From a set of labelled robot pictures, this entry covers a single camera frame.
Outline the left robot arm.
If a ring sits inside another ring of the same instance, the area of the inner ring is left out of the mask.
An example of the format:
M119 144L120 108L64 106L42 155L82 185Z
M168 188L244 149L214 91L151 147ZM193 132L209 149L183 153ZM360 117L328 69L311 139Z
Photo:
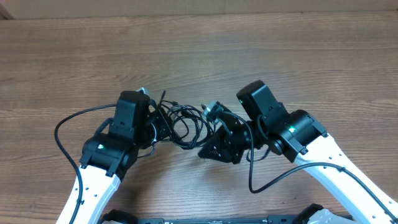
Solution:
M83 145L76 179L57 223L138 223L130 213L103 210L139 151L171 135L171 120L145 88L122 91L107 118Z

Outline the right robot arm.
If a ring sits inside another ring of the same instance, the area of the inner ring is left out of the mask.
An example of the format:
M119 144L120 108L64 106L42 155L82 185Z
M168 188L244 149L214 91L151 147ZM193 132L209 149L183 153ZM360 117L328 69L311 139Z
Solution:
M397 223L397 202L351 162L324 125L310 113L304 110L289 113L261 80L239 90L236 97L249 120L218 101L202 107L205 118L221 126L206 141L199 157L238 164L247 151L248 186L253 194L305 170L345 207L356 223ZM296 166L255 189L254 151L262 146Z

